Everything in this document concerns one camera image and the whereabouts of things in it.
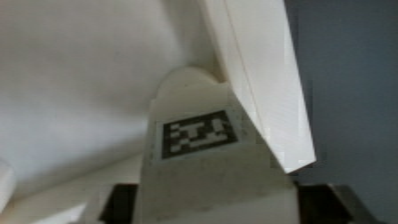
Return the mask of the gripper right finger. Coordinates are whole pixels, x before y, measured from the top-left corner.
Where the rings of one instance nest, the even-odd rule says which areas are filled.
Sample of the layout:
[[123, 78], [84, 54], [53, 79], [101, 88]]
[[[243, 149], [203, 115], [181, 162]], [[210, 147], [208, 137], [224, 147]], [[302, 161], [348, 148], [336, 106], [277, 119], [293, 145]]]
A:
[[346, 185], [299, 185], [300, 224], [380, 224]]

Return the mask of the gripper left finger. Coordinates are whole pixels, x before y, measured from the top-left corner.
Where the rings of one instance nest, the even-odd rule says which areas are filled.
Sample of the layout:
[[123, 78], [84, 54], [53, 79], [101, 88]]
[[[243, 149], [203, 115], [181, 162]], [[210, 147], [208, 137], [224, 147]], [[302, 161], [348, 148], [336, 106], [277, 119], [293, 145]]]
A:
[[137, 191], [137, 184], [117, 184], [114, 186], [103, 211], [100, 214], [100, 221], [105, 224], [131, 224]]

